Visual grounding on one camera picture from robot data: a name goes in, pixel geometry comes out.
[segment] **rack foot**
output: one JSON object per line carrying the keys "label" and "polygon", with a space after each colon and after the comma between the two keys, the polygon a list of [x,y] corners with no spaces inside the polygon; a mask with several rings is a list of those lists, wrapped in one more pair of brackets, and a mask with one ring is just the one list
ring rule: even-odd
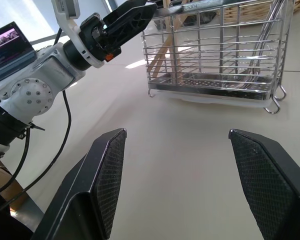
{"label": "rack foot", "polygon": [[151,91],[151,89],[148,90],[148,95],[149,95],[150,98],[153,98],[155,95],[151,95],[150,91]]}
{"label": "rack foot", "polygon": [[278,103],[277,98],[275,96],[272,97],[272,100],[273,100],[274,104],[276,105],[277,110],[270,111],[267,107],[265,107],[264,109],[270,114],[277,114],[278,112],[280,112],[280,109],[281,109],[280,104]]}
{"label": "rack foot", "polygon": [[286,98],[287,92],[286,92],[286,90],[284,89],[284,87],[281,84],[279,85],[279,87],[280,87],[281,91],[283,92],[283,97],[279,98],[279,97],[275,96],[275,99],[278,100],[278,101],[282,101],[283,99]]}

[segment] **display screen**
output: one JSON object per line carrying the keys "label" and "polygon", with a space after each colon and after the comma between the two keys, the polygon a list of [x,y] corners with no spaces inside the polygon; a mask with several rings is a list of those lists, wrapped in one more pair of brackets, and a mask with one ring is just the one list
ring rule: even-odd
{"label": "display screen", "polygon": [[0,69],[33,51],[15,22],[0,28]]}

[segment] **cable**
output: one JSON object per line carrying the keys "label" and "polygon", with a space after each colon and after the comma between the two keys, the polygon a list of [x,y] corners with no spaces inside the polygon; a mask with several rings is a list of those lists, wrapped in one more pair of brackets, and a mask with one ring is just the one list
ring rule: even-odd
{"label": "cable", "polygon": [[16,168],[14,174],[11,176],[11,178],[9,179],[9,181],[2,187],[0,187],[0,193],[5,190],[7,187],[10,186],[10,184],[12,184],[12,182],[16,179],[16,177],[18,176],[22,166],[24,165],[24,162],[26,160],[27,154],[28,154],[28,150],[29,150],[29,143],[30,143],[30,127],[26,129],[26,135],[25,135],[25,144],[24,144],[24,150],[23,150],[23,154],[20,160],[20,163],[18,165],[18,167]]}
{"label": "cable", "polygon": [[[56,40],[54,42],[58,42],[59,37],[60,37],[60,29],[56,35]],[[46,173],[51,169],[51,167],[55,164],[55,162],[57,161],[58,157],[60,156],[61,152],[63,151],[68,136],[69,136],[69,132],[70,132],[70,128],[71,128],[71,122],[72,122],[72,118],[71,118],[71,111],[70,111],[70,107],[69,107],[69,103],[68,103],[68,99],[67,99],[67,95],[66,95],[66,91],[63,90],[62,91],[62,95],[63,95],[63,99],[64,99],[64,104],[66,107],[66,111],[68,114],[68,126],[66,128],[65,131],[65,135],[61,144],[61,147],[59,149],[59,151],[57,152],[57,154],[55,155],[55,157],[53,158],[53,160],[51,161],[51,163],[49,164],[49,166],[32,182],[30,183],[25,189],[23,189],[20,193],[18,193],[17,195],[15,195],[13,198],[11,198],[9,201],[7,201],[5,204],[3,204],[2,206],[0,206],[0,211],[2,211],[3,209],[5,209],[7,206],[9,206],[12,202],[14,202],[15,200],[17,200],[20,196],[22,196],[26,191],[28,191],[30,188],[32,188],[37,182],[39,182],[45,175]]]}

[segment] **white robotic arm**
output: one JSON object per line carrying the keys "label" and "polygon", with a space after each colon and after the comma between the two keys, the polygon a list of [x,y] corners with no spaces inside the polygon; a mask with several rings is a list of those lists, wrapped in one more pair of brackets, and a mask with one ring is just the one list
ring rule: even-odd
{"label": "white robotic arm", "polygon": [[0,90],[0,158],[15,139],[25,137],[34,116],[48,111],[56,95],[85,76],[85,70],[100,68],[121,53],[121,45],[143,31],[157,5],[147,0],[128,0],[101,19],[94,13],[80,26],[78,0],[52,0],[60,28],[69,36],[37,52],[37,59],[10,75]]}

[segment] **white table surface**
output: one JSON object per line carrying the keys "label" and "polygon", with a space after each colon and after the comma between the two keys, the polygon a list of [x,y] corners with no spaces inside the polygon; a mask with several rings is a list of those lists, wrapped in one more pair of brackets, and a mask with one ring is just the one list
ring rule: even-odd
{"label": "white table surface", "polygon": [[[300,166],[300,12],[290,31],[283,84],[288,92],[279,114],[263,109],[150,98],[139,37],[122,55],[66,92],[72,113],[67,144],[53,168],[28,194],[45,211],[68,171],[102,133],[127,129],[117,211],[111,239],[261,240],[242,191],[228,132],[250,131],[281,143]],[[67,127],[62,94],[34,123],[20,174],[25,187],[51,162]],[[13,172],[24,141],[15,140],[3,158]]]}

